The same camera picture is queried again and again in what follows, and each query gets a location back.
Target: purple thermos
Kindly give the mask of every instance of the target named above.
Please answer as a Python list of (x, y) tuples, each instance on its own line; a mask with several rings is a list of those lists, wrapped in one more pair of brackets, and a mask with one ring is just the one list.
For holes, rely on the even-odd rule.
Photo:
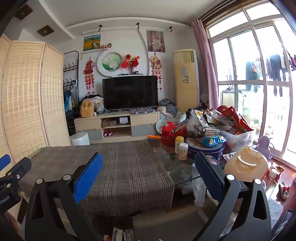
[(274, 156), (274, 151), (272, 154), (270, 153), (269, 142), (270, 142), (269, 137), (264, 135), (261, 137), (261, 139), (258, 139), (259, 145), (257, 145), (254, 148), (255, 150), (259, 151), (263, 156), (265, 156), (267, 160), (270, 160)]

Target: bamboo folding screen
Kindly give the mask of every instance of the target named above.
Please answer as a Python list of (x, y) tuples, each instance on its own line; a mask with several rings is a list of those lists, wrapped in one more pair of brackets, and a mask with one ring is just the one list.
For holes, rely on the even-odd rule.
[(69, 146), (63, 102), (63, 54), (44, 42), (0, 39), (0, 176), (46, 146)]

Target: wooden floor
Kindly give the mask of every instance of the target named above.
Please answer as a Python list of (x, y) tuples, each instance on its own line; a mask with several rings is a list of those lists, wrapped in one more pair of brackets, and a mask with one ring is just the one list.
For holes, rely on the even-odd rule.
[(277, 187), (274, 189), (271, 195), (271, 198), (273, 200), (279, 202), (284, 207), (283, 213), (281, 214), (281, 217), (278, 220), (278, 222), (281, 222), (287, 210), (289, 209), (296, 210), (296, 201), (295, 201), (296, 200), (296, 183), (293, 181), (296, 176), (296, 171), (276, 160), (272, 160), (272, 161), (276, 162), (278, 165), (284, 168), (284, 171), (280, 177), (279, 182), (284, 182), (286, 185), (290, 186), (289, 197), (287, 198), (287, 200), (282, 199), (281, 193), (278, 187), (279, 184), (277, 184)]

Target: window frame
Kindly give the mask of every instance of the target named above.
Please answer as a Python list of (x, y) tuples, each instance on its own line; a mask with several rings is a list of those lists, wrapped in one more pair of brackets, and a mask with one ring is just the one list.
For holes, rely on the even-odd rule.
[[(209, 25), (206, 27), (206, 32), (208, 34), (208, 40), (209, 40), (209, 45), (210, 45), (210, 50), (211, 50), (211, 55), (212, 55), (212, 60), (213, 60), (213, 66), (215, 69), (215, 75), (216, 75), (216, 79), (217, 79), (217, 85), (234, 85), (234, 91), (235, 91), (235, 109), (238, 108), (237, 106), (237, 89), (238, 89), (238, 85), (244, 85), (244, 84), (250, 84), (250, 85), (263, 85), (263, 93), (264, 93), (264, 101), (263, 101), (263, 115), (262, 115), (262, 123), (261, 123), (261, 129), (260, 129), (260, 134), (259, 134), (259, 138), (261, 138), (264, 135), (264, 131), (265, 131), (265, 123), (266, 123), (266, 114), (267, 114), (267, 96), (268, 96), (268, 92), (267, 92), (267, 86), (283, 86), (283, 87), (289, 87), (289, 93), (290, 93), (290, 107), (289, 107), (289, 117), (288, 117), (288, 125), (287, 125), (287, 131), (286, 131), (286, 135), (285, 135), (285, 140), (283, 143), (283, 148), (282, 150), (274, 150), (274, 153), (276, 156), (282, 158), (285, 151), (287, 150), (287, 143), (288, 143), (288, 139), (289, 139), (289, 134), (290, 134), (290, 129), (291, 129), (291, 124), (292, 124), (292, 110), (293, 110), (293, 85), (292, 85), (292, 76), (291, 76), (291, 68), (289, 66), (287, 66), (287, 72), (289, 75), (289, 81), (288, 82), (278, 82), (278, 81), (268, 81), (266, 78), (266, 73), (265, 73), (265, 63), (264, 63), (264, 59), (263, 59), (263, 55), (262, 55), (262, 51), (260, 48), (260, 44), (256, 35), (256, 29), (259, 28), (263, 28), (263, 27), (267, 27), (267, 26), (272, 26), (277, 34), (277, 37), (279, 39), (279, 42), (282, 46), (283, 49), (285, 49), (282, 38), (279, 34), (279, 31), (274, 23), (274, 21), (276, 20), (280, 20), (280, 19), (285, 19), (284, 16), (282, 14), (276, 14), (276, 15), (271, 15), (271, 16), (266, 16), (266, 17), (262, 17), (262, 18), (258, 18), (255, 20), (250, 20), (250, 17), (247, 13), (247, 9), (252, 8), (254, 6), (257, 5), (261, 5), (264, 3), (267, 3), (269, 1), (260, 1), (260, 2), (256, 2), (253, 4), (250, 4), (248, 6), (245, 6), (243, 8), (237, 9), (236, 11), (232, 12), (231, 14), (219, 19), (218, 21), (216, 21), (215, 23)], [(243, 23), (241, 25), (238, 25), (236, 27), (233, 27), (225, 32), (222, 32), (214, 37), (210, 37), (210, 33), (209, 33), (209, 28), (213, 27), (214, 25), (216, 25), (217, 23), (239, 13), (239, 12), (244, 12), (244, 14), (246, 15), (248, 22), (247, 23)], [(263, 76), (263, 80), (236, 80), (236, 75), (234, 74), (234, 80), (231, 81), (218, 81), (218, 74), (217, 74), (217, 65), (216, 65), (216, 58), (215, 58), (215, 52), (214, 52), (214, 47), (213, 44), (215, 42), (218, 42), (222, 39), (227, 39), (228, 44), (229, 44), (229, 49), (230, 49), (230, 53), (231, 53), (231, 60), (233, 63), (233, 73), (235, 73), (235, 65), (234, 65), (234, 55), (233, 55), (233, 50), (232, 50), (232, 46), (231, 46), (231, 42), (230, 42), (230, 38), (238, 35), (238, 34), (242, 34), (245, 31), (252, 31), (256, 45), (258, 47), (258, 51), (260, 54), (260, 62), (261, 62), (261, 67), (262, 67), (262, 76)], [(289, 58), (288, 55), (286, 53), (286, 51), (284, 51), (284, 59), (286, 61), (286, 63), (289, 63)]]

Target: gray drawer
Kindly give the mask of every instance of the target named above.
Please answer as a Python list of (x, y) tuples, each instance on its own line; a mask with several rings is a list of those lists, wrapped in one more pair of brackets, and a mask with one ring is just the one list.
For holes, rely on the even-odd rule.
[(83, 130), (78, 132), (87, 132), (89, 135), (89, 140), (101, 140), (103, 139), (101, 129)]
[(155, 135), (157, 133), (155, 124), (138, 125), (131, 127), (131, 135), (133, 137)]

